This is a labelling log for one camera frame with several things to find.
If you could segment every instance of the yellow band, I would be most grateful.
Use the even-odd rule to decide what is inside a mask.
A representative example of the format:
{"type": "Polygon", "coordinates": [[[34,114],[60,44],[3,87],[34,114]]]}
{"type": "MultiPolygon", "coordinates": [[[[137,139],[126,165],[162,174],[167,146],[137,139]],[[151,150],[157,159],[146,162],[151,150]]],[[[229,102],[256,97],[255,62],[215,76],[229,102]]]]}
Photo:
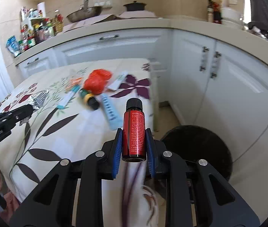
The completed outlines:
{"type": "Polygon", "coordinates": [[[91,93],[86,94],[86,95],[84,96],[84,98],[83,98],[83,102],[84,102],[84,103],[88,103],[88,100],[89,100],[91,97],[93,97],[93,96],[94,96],[94,95],[91,94],[91,93]]]}

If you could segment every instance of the tiled floor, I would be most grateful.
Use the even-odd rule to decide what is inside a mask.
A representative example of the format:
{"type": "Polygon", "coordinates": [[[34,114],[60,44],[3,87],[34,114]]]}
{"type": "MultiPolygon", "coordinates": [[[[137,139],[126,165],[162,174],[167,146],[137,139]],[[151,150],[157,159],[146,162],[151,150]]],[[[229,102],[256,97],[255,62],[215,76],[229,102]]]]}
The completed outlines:
{"type": "Polygon", "coordinates": [[[159,128],[158,132],[154,132],[154,139],[160,140],[166,132],[179,125],[180,123],[171,107],[159,108],[159,128]]]}

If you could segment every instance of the bottle label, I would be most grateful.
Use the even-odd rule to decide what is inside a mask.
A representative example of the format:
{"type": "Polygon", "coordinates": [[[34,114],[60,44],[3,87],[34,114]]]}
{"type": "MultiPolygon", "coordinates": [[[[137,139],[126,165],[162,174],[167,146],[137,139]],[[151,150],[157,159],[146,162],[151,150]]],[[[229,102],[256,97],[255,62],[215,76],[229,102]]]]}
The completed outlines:
{"type": "Polygon", "coordinates": [[[123,120],[123,155],[145,155],[145,115],[138,110],[125,112],[123,120]]]}

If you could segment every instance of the floral tablecloth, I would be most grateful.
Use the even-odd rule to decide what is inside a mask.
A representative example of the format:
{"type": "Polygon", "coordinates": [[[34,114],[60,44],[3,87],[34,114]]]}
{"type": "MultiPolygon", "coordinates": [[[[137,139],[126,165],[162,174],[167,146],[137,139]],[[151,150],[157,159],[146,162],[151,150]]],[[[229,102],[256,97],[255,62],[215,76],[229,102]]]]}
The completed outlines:
{"type": "MultiPolygon", "coordinates": [[[[32,115],[29,123],[17,125],[12,134],[0,143],[0,170],[9,189],[20,202],[58,161],[63,158],[71,161],[85,159],[89,154],[100,150],[104,142],[114,139],[116,131],[109,129],[103,109],[91,110],[79,98],[79,93],[69,101],[65,109],[56,108],[64,97],[65,88],[74,72],[85,80],[94,69],[100,68],[113,73],[111,81],[120,72],[128,72],[117,91],[106,93],[122,118],[127,100],[140,98],[146,128],[153,129],[154,90],[146,59],[78,63],[30,76],[0,103],[0,112],[13,110],[27,104],[31,94],[49,89],[43,107],[32,115]]],[[[114,181],[102,181],[105,226],[121,226],[122,221],[126,221],[126,226],[156,225],[157,200],[154,193],[143,186],[145,168],[145,162],[128,164],[121,161],[117,178],[114,181]],[[122,201],[129,202],[126,205],[129,214],[123,210],[123,216],[122,201]]]]}

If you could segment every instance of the silver screw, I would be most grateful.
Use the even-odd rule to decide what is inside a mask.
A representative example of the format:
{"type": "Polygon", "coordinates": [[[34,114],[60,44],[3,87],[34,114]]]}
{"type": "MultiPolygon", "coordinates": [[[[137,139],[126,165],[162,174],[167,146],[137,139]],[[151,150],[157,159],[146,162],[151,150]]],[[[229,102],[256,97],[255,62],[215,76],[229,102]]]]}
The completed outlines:
{"type": "Polygon", "coordinates": [[[172,152],[170,152],[170,151],[164,151],[163,152],[163,156],[164,157],[171,157],[172,156],[172,152]]]}
{"type": "Polygon", "coordinates": [[[60,164],[61,164],[62,166],[66,166],[66,165],[69,164],[69,160],[68,160],[68,159],[63,159],[63,160],[60,162],[60,164]]]}
{"type": "Polygon", "coordinates": [[[97,157],[103,157],[105,153],[103,151],[97,151],[95,154],[97,157]]]}
{"type": "Polygon", "coordinates": [[[198,161],[198,163],[201,165],[201,166],[206,166],[208,164],[208,162],[205,160],[205,159],[200,159],[198,161]]]}

